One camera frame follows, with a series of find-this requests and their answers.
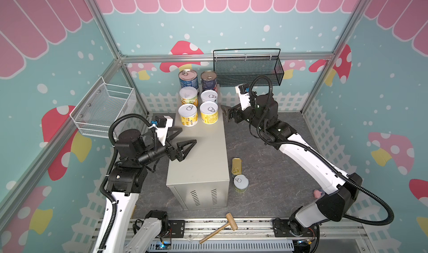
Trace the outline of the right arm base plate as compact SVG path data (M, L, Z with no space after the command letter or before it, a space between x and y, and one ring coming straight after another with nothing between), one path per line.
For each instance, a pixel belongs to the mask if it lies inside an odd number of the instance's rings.
M319 231L316 224L304 227L297 220L275 218L272 224L275 237L316 237Z

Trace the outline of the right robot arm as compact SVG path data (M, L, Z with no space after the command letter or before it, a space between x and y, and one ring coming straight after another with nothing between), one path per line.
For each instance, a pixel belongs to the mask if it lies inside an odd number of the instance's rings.
M279 120L278 103L274 100L273 82L265 75L256 77L250 84L236 86L239 104L234 107L222 106L227 120L235 123L247 122L254 129L253 137L272 146L290 157L305 170L318 185L323 194L312 203L293 212L286 227L291 235L302 236L304 230L328 221L340 222L346 218L371 226L386 226L393 222L392 208L380 197L362 186L362 178L330 163L311 147L290 124ZM360 193L367 195L381 205L387 212L384 220L364 220L347 212Z

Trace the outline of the dark blue chopped tomato can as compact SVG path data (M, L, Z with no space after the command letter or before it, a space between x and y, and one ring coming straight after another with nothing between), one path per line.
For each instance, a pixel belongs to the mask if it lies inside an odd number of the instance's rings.
M207 70L201 74L202 90L217 91L217 74L212 70Z

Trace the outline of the fruit can white lid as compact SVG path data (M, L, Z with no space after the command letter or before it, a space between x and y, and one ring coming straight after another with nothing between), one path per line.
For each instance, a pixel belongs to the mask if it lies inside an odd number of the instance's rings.
M204 102L200 105L201 119L204 124L215 124L218 121L218 105L215 102Z
M238 193L244 193L249 186L249 180L245 175L234 177L234 189Z
M193 127L198 122L198 110L193 104L183 104L178 109L181 123L185 127Z
M218 93L214 90L205 90L200 95L203 103L205 102L214 102L217 103Z

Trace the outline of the gold can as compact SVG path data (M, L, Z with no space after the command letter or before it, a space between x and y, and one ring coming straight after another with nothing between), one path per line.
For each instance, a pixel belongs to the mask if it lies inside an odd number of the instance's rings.
M233 177L242 174L242 160L240 158L232 159L231 173Z

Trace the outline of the peach fruit can plastic lid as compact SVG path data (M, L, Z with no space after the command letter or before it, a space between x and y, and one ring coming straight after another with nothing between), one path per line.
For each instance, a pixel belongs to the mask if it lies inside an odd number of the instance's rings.
M194 87L183 87L179 91L179 96L181 99L181 103L184 104L192 104L198 107L198 90Z

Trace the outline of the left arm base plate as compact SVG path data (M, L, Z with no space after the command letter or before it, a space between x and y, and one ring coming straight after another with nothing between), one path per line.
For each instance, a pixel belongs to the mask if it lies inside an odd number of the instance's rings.
M133 224L133 232L134 234L140 230L144 221L141 219L136 219ZM157 236L157 238L184 238L185 232L185 220L169 220L168 228L166 231L161 231L161 233Z

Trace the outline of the blue soup can pink lid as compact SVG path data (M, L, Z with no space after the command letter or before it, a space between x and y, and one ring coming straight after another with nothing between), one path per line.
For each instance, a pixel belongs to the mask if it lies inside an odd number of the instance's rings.
M200 91L198 85L198 74L195 70L184 69L179 72L178 77L181 88L193 87L197 92Z

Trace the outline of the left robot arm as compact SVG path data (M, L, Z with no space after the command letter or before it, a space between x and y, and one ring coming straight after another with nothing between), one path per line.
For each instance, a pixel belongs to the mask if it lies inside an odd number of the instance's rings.
M151 136L148 144L138 129L127 129L118 137L114 135L116 127L132 118L141 120L148 127ZM130 218L148 173L155 172L163 157L183 161L197 143L190 139L173 146L171 142L181 132L182 128L174 127L169 116L156 117L150 122L135 113L119 117L110 126L108 138L114 152L100 185L100 193L106 198L107 205L93 249L95 253L144 253L153 240L172 236L167 212L151 210L141 225L134 224L135 234L126 243Z

